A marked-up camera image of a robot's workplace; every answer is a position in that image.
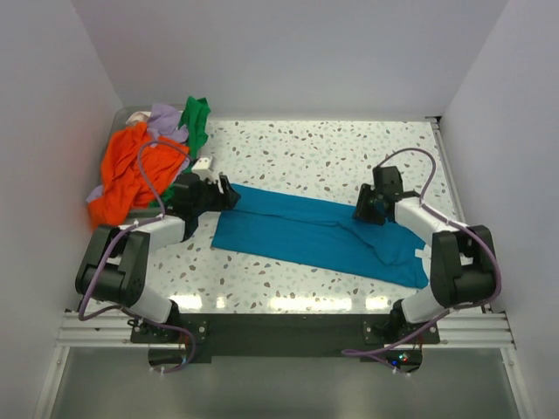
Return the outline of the blue t shirt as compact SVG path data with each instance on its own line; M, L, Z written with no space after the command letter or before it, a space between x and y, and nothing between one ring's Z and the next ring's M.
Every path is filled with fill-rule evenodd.
M428 276L416 252L424 241L394 223L355 220L353 208L242 185L221 213L214 247L423 289Z

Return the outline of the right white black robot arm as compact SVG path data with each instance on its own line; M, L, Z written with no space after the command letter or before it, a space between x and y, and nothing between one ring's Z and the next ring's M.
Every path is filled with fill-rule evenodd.
M372 175L373 183L361 186L354 218L376 225L396 223L431 248L429 284L390 311L394 340L410 342L421 323L453 309L483 306L500 293L500 268L487 227L453 220L427 205L418 192L404 190L395 166L376 166Z

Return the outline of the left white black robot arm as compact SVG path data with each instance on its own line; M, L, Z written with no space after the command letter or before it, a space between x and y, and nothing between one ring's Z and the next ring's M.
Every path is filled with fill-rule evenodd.
M96 228L75 279L75 289L83 296L79 319L118 309L151 322L149 330L159 341L175 340L181 332L178 308L146 285L148 258L190 239L202 214L233 210L239 199L226 175L211 181L188 173L179 177L170 213L136 219L124 227Z

